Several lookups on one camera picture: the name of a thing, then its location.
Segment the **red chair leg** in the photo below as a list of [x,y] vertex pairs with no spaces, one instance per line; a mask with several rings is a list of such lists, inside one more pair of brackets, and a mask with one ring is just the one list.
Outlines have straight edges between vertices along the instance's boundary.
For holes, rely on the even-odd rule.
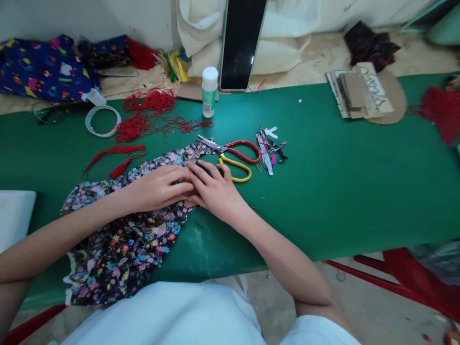
[[383,288],[385,290],[393,292],[393,293],[395,293],[397,295],[406,297],[407,299],[411,299],[411,300],[413,300],[413,301],[415,301],[417,303],[420,303],[420,304],[426,305],[427,307],[436,309],[436,307],[432,306],[430,303],[426,302],[424,299],[420,298],[418,295],[414,294],[411,290],[409,290],[408,288],[406,288],[406,287],[404,287],[402,285],[392,283],[392,282],[390,282],[388,280],[385,280],[385,279],[377,278],[376,276],[373,276],[373,275],[367,274],[365,272],[359,271],[357,269],[354,269],[354,268],[339,264],[339,263],[337,263],[335,261],[325,260],[325,261],[323,261],[323,263],[327,264],[329,266],[338,268],[339,270],[342,270],[342,271],[344,271],[346,273],[349,273],[352,276],[355,276],[355,277],[358,277],[360,279],[363,279],[363,280],[365,280],[365,281],[367,281],[367,282],[369,282],[371,284],[374,284],[374,285],[376,285],[376,286],[378,286],[380,288]]
[[373,258],[364,256],[364,255],[355,255],[353,256],[353,259],[357,263],[372,267],[373,269],[376,269],[377,271],[381,271],[391,276],[391,273],[389,272],[385,261],[373,259]]
[[12,329],[8,332],[6,339],[3,345],[18,345],[25,339],[27,339],[31,334],[36,330],[41,328],[45,323],[50,321],[61,311],[63,311],[67,306],[65,304],[59,304],[54,307],[51,307],[40,315],[37,315],[31,318],[29,321],[24,322],[22,325]]

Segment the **white shirt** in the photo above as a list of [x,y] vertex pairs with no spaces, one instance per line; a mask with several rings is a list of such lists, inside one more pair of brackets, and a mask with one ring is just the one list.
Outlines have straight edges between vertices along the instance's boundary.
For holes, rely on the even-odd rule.
[[[265,344],[247,296],[224,285],[157,282],[98,310],[62,345]],[[336,323],[304,315],[281,342],[359,345]]]

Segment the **eyeglasses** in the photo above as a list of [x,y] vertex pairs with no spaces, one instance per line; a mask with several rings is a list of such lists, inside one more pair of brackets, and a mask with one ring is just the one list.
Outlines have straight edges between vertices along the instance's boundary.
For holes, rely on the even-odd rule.
[[38,119],[39,125],[54,125],[65,116],[83,117],[93,108],[92,103],[51,103],[37,102],[32,104],[31,112]]

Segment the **scissors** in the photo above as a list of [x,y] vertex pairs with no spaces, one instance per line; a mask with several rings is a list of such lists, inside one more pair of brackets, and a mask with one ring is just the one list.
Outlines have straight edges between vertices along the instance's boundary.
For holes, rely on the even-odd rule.
[[[231,143],[228,143],[228,144],[225,144],[225,145],[222,146],[222,145],[218,145],[216,143],[213,143],[211,140],[206,139],[205,137],[202,137],[199,134],[198,134],[198,136],[200,137],[200,139],[198,139],[198,141],[201,141],[203,144],[208,145],[210,148],[212,148],[212,149],[216,150],[218,153],[220,153],[220,158],[219,158],[219,163],[220,164],[223,164],[223,161],[226,161],[227,163],[239,166],[240,168],[243,168],[248,172],[248,176],[246,176],[245,178],[242,178],[242,179],[232,177],[231,180],[233,182],[246,182],[247,180],[249,180],[251,178],[251,175],[253,174],[251,169],[249,169],[244,164],[241,164],[241,163],[239,163],[237,161],[233,161],[231,159],[228,159],[227,157],[225,157],[224,152],[228,151],[228,152],[234,153],[234,154],[240,156],[241,158],[243,158],[245,161],[248,161],[249,163],[257,163],[258,161],[260,161],[261,153],[260,153],[259,148],[255,144],[253,144],[252,142],[250,142],[248,140],[237,140],[237,141],[232,141]],[[238,145],[238,144],[243,144],[243,145],[250,146],[255,151],[255,153],[257,153],[257,158],[255,160],[252,160],[252,159],[246,157],[245,155],[243,155],[241,152],[231,148],[231,146]]]

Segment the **forearm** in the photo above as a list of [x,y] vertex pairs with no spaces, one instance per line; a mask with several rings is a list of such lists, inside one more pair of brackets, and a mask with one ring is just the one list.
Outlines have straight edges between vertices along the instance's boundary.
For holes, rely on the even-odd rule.
[[3,343],[11,324],[21,307],[31,280],[0,284],[0,344]]
[[127,214],[116,193],[53,221],[0,254],[0,284],[38,275],[94,231]]
[[247,208],[231,225],[253,244],[294,299],[318,306],[328,306],[335,301],[325,276],[308,256],[251,209]]

